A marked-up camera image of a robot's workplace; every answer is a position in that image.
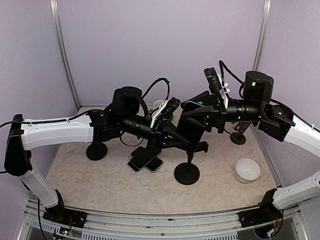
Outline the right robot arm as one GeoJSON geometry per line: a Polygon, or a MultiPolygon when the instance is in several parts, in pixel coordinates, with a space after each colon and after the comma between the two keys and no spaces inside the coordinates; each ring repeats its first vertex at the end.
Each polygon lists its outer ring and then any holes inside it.
{"type": "Polygon", "coordinates": [[[209,91],[182,103],[182,121],[202,132],[234,123],[231,139],[244,140],[250,124],[279,141],[268,144],[281,187],[268,190],[258,208],[239,213],[241,225],[250,227],[281,218],[284,209],[320,197],[320,130],[290,107],[272,99],[274,79],[259,71],[248,71],[240,82],[240,99],[229,96],[224,73],[214,68],[204,70],[209,91]]]}

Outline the tall black clamp phone stand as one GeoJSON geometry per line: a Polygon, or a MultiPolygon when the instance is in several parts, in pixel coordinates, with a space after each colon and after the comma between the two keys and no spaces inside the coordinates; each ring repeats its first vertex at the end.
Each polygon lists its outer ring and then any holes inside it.
{"type": "Polygon", "coordinates": [[[192,163],[194,154],[198,152],[207,153],[209,149],[209,144],[206,141],[201,141],[198,143],[196,149],[193,152],[187,151],[187,162],[183,162],[176,166],[174,169],[175,180],[182,185],[193,185],[200,178],[199,168],[192,163]]]}

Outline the black plate phone stand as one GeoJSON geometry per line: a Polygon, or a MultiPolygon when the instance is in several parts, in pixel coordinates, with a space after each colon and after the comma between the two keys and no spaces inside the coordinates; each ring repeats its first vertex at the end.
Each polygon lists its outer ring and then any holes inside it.
{"type": "Polygon", "coordinates": [[[235,127],[233,127],[234,132],[230,134],[230,140],[236,145],[243,145],[246,142],[244,133],[248,129],[250,124],[251,123],[247,121],[239,122],[235,127]]]}

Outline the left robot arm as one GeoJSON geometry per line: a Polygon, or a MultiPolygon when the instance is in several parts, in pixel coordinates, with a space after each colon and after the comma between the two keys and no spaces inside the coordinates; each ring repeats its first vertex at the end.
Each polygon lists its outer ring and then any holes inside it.
{"type": "Polygon", "coordinates": [[[123,132],[147,140],[147,148],[182,148],[188,140],[179,135],[167,117],[180,104],[176,98],[167,101],[156,119],[140,116],[148,108],[142,91],[125,86],[114,91],[110,105],[93,109],[69,118],[26,120],[16,114],[10,122],[6,143],[4,168],[16,176],[44,205],[44,218],[68,224],[86,219],[86,213],[65,207],[61,194],[52,189],[42,174],[32,165],[32,149],[65,143],[87,143],[87,157],[92,161],[103,159],[108,152],[106,142],[119,138],[123,132]]]}

